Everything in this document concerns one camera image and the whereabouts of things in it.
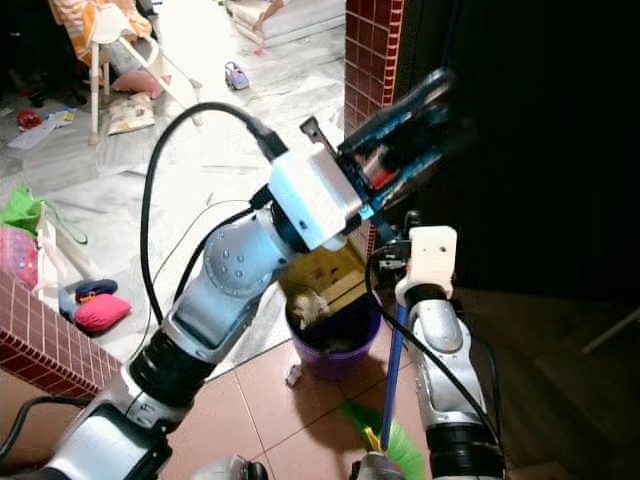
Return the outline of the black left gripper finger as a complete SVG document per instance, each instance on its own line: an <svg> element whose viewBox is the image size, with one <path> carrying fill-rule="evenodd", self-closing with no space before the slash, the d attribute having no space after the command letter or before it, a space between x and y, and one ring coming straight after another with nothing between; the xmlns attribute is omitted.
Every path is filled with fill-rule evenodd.
<svg viewBox="0 0 640 480"><path fill-rule="evenodd" d="M474 143L474 119L431 110L398 125L370 159L379 168L371 180L367 206L383 212L402 204L422 188L445 157L460 154Z"/></svg>
<svg viewBox="0 0 640 480"><path fill-rule="evenodd" d="M431 72L401 100L376 111L337 147L340 160L412 161L442 145L451 122L451 69Z"/></svg>

